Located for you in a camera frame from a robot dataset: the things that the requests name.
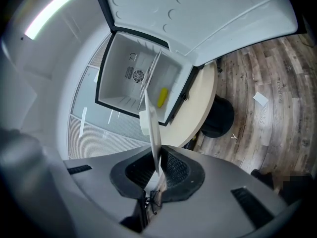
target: fridge door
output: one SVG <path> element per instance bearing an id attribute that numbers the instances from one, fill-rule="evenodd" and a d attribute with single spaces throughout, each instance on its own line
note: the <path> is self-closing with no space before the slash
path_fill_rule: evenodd
<path id="1" fill-rule="evenodd" d="M 143 34 L 200 66 L 298 24 L 289 0 L 99 0 L 113 31 Z"/>

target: white wall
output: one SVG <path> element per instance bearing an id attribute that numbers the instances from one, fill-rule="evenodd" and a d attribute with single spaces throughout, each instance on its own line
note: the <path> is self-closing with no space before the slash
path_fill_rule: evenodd
<path id="1" fill-rule="evenodd" d="M 2 37 L 12 63 L 1 65 L 10 71 L 5 75 L 14 80 L 6 81 L 11 85 L 1 86 L 9 90 L 7 98 L 1 96 L 1 104 L 7 102 L 7 114 L 11 111 L 7 127 L 37 137 L 67 159 L 72 98 L 88 60 L 109 28 L 97 0 L 71 0 L 49 19 L 34 40 L 29 39 L 24 35 L 27 26 L 50 1 L 25 0 Z M 20 99 L 8 101 L 17 94 Z"/>
<path id="2" fill-rule="evenodd" d="M 110 30 L 104 18 L 95 15 L 94 20 L 82 31 L 83 42 L 73 41 L 64 50 L 52 74 L 48 89 L 44 130 L 50 143 L 67 159 L 67 125 L 74 94 L 79 80 L 93 52 Z"/>

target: gray surface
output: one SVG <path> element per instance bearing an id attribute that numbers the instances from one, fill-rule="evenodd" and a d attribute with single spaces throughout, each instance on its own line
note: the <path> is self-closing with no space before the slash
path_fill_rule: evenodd
<path id="1" fill-rule="evenodd" d="M 188 200 L 164 203 L 160 213 L 144 233 L 156 237 L 235 238 L 254 231 L 254 227 L 231 194 L 246 187 L 274 216 L 286 208 L 285 202 L 270 188 L 238 166 L 214 157 L 171 147 L 199 162 L 205 181 Z"/>
<path id="2" fill-rule="evenodd" d="M 120 161 L 145 149 L 113 156 L 118 156 L 116 161 Z M 201 163 L 206 172 L 205 182 L 187 201 L 164 204 L 142 233 L 143 237 L 239 237 L 246 234 L 249 234 L 248 237 L 268 237 L 289 220 L 298 207 L 297 203 L 286 208 L 273 191 L 229 162 L 181 148 L 173 149 Z M 104 170 L 113 165 L 107 164 L 106 158 L 95 157 L 86 161 L 95 167 L 96 172 L 99 168 Z M 83 161 L 66 162 L 73 167 Z M 86 183 L 99 186 L 104 183 L 103 179 L 94 180 L 93 175 L 87 175 L 89 171 L 81 173 L 90 177 L 83 179 L 87 189 L 83 193 L 83 188 L 79 188 L 74 176 L 69 175 L 59 154 L 54 149 L 42 148 L 30 136 L 0 131 L 0 171 L 19 208 L 52 236 L 140 237 L 118 224 L 116 216 L 109 214 L 112 210 L 128 214 L 118 208 L 117 203 L 126 204 L 129 208 L 133 203 L 131 199 L 124 202 L 120 196 L 111 196 L 107 205 L 101 206 L 97 201 L 105 198 L 99 196 L 109 193 L 107 188 L 102 187 L 101 191 L 92 190 L 94 196 L 97 194 L 93 202 L 86 196 L 90 188 Z M 106 176 L 104 171 L 95 174 Z M 253 232 L 250 221 L 230 193 L 231 189 L 241 186 L 246 186 L 272 214 L 277 215 L 283 209 L 286 211 Z"/>
<path id="3" fill-rule="evenodd" d="M 118 162 L 130 158 L 149 146 L 87 159 L 64 161 L 67 168 L 89 165 L 91 170 L 74 174 L 71 177 L 83 193 L 96 205 L 109 213 L 116 221 L 120 222 L 125 217 L 133 215 L 136 200 L 122 197 L 110 181 L 110 171 Z"/>
<path id="4" fill-rule="evenodd" d="M 139 237 L 87 199 L 60 155 L 38 140 L 0 131 L 0 172 L 22 212 L 52 237 Z"/>

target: grille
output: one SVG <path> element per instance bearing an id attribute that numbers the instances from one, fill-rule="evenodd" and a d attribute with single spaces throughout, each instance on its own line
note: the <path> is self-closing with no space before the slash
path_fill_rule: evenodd
<path id="1" fill-rule="evenodd" d="M 146 142 L 120 136 L 87 122 L 84 125 L 83 136 L 79 137 L 80 122 L 80 119 L 70 116 L 68 133 L 70 159 L 109 155 L 148 145 Z"/>
<path id="2" fill-rule="evenodd" d="M 135 82 L 139 83 L 143 80 L 143 78 L 144 78 L 144 73 L 141 70 L 136 70 L 133 73 L 133 79 Z"/>
<path id="3" fill-rule="evenodd" d="M 128 68 L 127 68 L 127 71 L 126 71 L 126 73 L 125 73 L 125 77 L 126 77 L 127 79 L 131 79 L 133 70 L 134 70 L 133 67 L 128 67 Z"/>
<path id="4" fill-rule="evenodd" d="M 88 65 L 92 65 L 95 67 L 100 67 L 101 62 L 103 60 L 103 56 L 105 54 L 108 42 L 110 40 L 111 35 L 109 35 L 105 41 L 102 43 L 102 45 L 100 46 L 100 48 L 98 49 L 98 51 L 94 54 L 93 58 L 89 61 Z"/>

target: fluorescent light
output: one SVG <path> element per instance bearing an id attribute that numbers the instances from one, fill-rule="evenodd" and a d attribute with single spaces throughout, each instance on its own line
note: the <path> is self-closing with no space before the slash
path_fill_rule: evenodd
<path id="1" fill-rule="evenodd" d="M 25 35 L 34 40 L 38 32 L 45 25 L 45 23 L 58 11 L 64 4 L 69 0 L 53 0 L 50 2 L 36 18 L 29 25 L 28 29 L 25 31 Z"/>

